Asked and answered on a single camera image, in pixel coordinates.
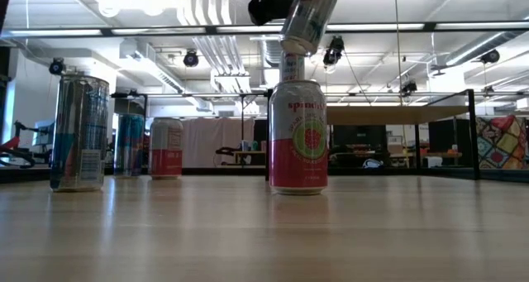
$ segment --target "pink can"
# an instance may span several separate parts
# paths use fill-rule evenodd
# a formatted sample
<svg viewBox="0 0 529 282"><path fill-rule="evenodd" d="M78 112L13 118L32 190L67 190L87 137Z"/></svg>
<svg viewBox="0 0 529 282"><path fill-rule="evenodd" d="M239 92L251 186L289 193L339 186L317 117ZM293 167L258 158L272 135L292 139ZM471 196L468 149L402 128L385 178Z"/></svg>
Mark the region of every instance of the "pink can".
<svg viewBox="0 0 529 282"><path fill-rule="evenodd" d="M182 175L183 124L171 117L157 117L150 125L149 174L153 179Z"/></svg>
<svg viewBox="0 0 529 282"><path fill-rule="evenodd" d="M309 80L280 83L270 99L270 186L319 194L327 186L326 101Z"/></svg>

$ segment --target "red bull can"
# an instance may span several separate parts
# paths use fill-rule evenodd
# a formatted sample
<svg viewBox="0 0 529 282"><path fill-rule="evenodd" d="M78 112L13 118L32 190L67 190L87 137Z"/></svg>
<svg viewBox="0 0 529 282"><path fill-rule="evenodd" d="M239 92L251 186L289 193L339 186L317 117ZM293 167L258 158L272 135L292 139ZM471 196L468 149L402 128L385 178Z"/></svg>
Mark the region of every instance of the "red bull can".
<svg viewBox="0 0 529 282"><path fill-rule="evenodd" d="M281 55L280 81L305 79L305 57L283 52Z"/></svg>
<svg viewBox="0 0 529 282"><path fill-rule="evenodd" d="M336 1L294 0L281 30L283 50L295 55L315 54Z"/></svg>
<svg viewBox="0 0 529 282"><path fill-rule="evenodd" d="M143 165L145 119L139 114L119 115L114 150L114 175L137 176Z"/></svg>
<svg viewBox="0 0 529 282"><path fill-rule="evenodd" d="M183 123L157 117L150 125L149 174L153 179L176 179L182 175Z"/></svg>
<svg viewBox="0 0 529 282"><path fill-rule="evenodd" d="M59 81L50 187L54 191L99 190L107 149L109 85L86 75Z"/></svg>
<svg viewBox="0 0 529 282"><path fill-rule="evenodd" d="M326 101L308 80L278 84L270 99L270 186L319 194L327 186Z"/></svg>

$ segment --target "aluminum can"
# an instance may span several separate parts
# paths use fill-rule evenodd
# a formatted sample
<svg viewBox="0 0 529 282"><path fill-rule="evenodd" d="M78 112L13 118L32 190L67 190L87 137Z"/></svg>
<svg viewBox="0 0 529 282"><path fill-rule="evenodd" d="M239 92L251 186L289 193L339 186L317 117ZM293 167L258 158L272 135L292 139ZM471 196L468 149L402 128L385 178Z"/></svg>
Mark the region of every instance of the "aluminum can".
<svg viewBox="0 0 529 282"><path fill-rule="evenodd" d="M176 179L182 175L183 123L157 117L150 125L149 174L153 179Z"/></svg>
<svg viewBox="0 0 529 282"><path fill-rule="evenodd" d="M305 79L305 57L302 55L281 54L280 82Z"/></svg>
<svg viewBox="0 0 529 282"><path fill-rule="evenodd" d="M326 101L320 85L278 84L269 118L270 186L280 194L319 194L327 186Z"/></svg>
<svg viewBox="0 0 529 282"><path fill-rule="evenodd" d="M59 81L50 187L90 191L103 186L109 85L86 75Z"/></svg>
<svg viewBox="0 0 529 282"><path fill-rule="evenodd" d="M313 55L326 30L337 0L294 0L281 30L283 50Z"/></svg>
<svg viewBox="0 0 529 282"><path fill-rule="evenodd" d="M114 150L114 175L137 176L143 165L145 119L139 114L120 114Z"/></svg>

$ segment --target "raspberry graphic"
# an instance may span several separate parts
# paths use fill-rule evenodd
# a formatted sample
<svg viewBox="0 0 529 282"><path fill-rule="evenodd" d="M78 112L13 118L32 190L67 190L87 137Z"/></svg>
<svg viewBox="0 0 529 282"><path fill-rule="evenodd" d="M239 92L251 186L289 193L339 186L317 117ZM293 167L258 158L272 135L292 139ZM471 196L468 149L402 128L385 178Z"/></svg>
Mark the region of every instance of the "raspberry graphic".
<svg viewBox="0 0 529 282"><path fill-rule="evenodd" d="M305 146L308 149L317 149L320 145L322 135L314 129L305 129Z"/></svg>

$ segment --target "blue and silver can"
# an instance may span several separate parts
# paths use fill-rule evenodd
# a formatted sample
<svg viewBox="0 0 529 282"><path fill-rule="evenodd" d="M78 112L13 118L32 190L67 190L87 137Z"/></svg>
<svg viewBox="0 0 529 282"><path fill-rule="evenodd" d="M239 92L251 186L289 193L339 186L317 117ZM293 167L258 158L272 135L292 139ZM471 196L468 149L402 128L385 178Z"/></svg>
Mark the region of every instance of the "blue and silver can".
<svg viewBox="0 0 529 282"><path fill-rule="evenodd" d="M109 85L86 75L59 82L50 187L99 190L104 180Z"/></svg>
<svg viewBox="0 0 529 282"><path fill-rule="evenodd" d="M145 119L138 114L121 114L116 132L114 175L136 176L143 165Z"/></svg>
<svg viewBox="0 0 529 282"><path fill-rule="evenodd" d="M314 55L337 0L294 0L281 30L283 50Z"/></svg>

